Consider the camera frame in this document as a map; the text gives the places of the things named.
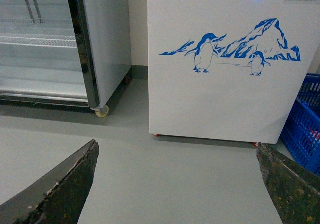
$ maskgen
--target white wall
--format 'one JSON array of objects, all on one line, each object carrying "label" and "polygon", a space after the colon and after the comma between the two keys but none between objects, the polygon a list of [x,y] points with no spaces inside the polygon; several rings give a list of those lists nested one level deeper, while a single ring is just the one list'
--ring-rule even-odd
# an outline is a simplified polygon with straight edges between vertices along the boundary
[{"label": "white wall", "polygon": [[147,0],[129,0],[133,65],[148,65]]},{"label": "white wall", "polygon": [[320,45],[318,46],[318,50],[312,60],[308,73],[320,73]]}]

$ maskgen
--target white chest freezer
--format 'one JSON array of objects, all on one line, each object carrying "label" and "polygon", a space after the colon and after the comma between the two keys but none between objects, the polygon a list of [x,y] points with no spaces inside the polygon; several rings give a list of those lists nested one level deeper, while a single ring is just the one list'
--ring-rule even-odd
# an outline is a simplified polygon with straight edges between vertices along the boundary
[{"label": "white chest freezer", "polygon": [[149,130],[276,143],[320,42],[320,0],[148,0]]}]

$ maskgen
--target refrigerator shelf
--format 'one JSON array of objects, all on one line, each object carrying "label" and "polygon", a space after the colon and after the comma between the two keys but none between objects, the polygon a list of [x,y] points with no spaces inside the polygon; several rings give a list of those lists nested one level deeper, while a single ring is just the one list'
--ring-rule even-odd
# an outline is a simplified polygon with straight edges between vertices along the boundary
[{"label": "refrigerator shelf", "polygon": [[77,48],[75,36],[0,33],[0,44]]},{"label": "refrigerator shelf", "polygon": [[11,24],[71,24],[72,20],[59,20],[59,19],[10,19],[10,18],[0,18],[0,23],[11,23]]},{"label": "refrigerator shelf", "polygon": [[0,66],[2,96],[42,96],[88,102],[82,71]]}]

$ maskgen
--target yellow caster wheel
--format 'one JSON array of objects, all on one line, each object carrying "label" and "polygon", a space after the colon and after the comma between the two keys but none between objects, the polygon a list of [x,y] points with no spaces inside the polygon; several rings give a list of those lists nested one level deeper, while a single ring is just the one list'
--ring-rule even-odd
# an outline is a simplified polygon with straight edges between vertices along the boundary
[{"label": "yellow caster wheel", "polygon": [[95,114],[97,115],[97,117],[104,118],[108,115],[108,113],[109,113],[109,106],[105,105],[102,111],[96,110]]}]

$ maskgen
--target glass door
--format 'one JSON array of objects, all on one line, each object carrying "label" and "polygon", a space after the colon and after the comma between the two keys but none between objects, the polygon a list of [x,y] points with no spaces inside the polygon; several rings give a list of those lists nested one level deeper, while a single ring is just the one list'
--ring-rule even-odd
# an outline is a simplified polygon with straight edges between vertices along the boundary
[{"label": "glass door", "polygon": [[88,105],[68,0],[0,0],[0,99]]}]

